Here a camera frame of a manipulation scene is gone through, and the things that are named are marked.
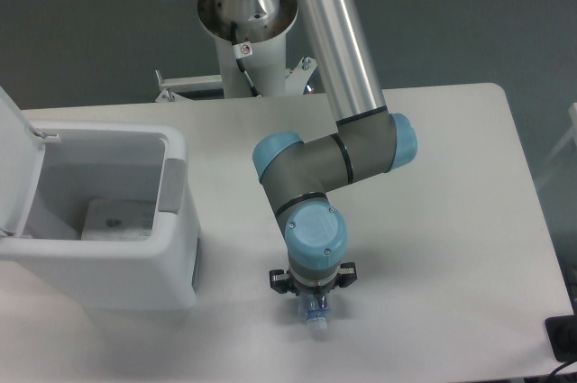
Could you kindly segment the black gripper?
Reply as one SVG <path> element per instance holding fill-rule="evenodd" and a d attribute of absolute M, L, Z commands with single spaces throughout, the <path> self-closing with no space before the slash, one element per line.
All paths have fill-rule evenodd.
<path fill-rule="evenodd" d="M 269 272 L 270 288 L 279 294 L 293 293 L 296 296 L 309 295 L 321 298 L 328 295 L 335 287 L 346 288 L 357 280 L 357 269 L 354 262 L 344 262 L 337 270 L 335 278 L 321 285 L 306 285 L 292 278 L 284 269 L 273 269 Z"/>

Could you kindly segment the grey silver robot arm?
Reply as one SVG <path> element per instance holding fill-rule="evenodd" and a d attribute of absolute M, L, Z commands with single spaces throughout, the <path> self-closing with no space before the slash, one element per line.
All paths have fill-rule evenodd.
<path fill-rule="evenodd" d="M 408 118 L 389 111 L 353 0 L 198 0 L 213 37 L 226 97 L 287 93 L 286 36 L 302 18 L 336 130 L 302 141 L 294 132 L 261 140 L 252 160 L 288 251 L 275 269 L 278 293 L 322 297 L 357 278 L 343 256 L 345 222 L 330 191 L 411 162 L 417 137 Z"/>

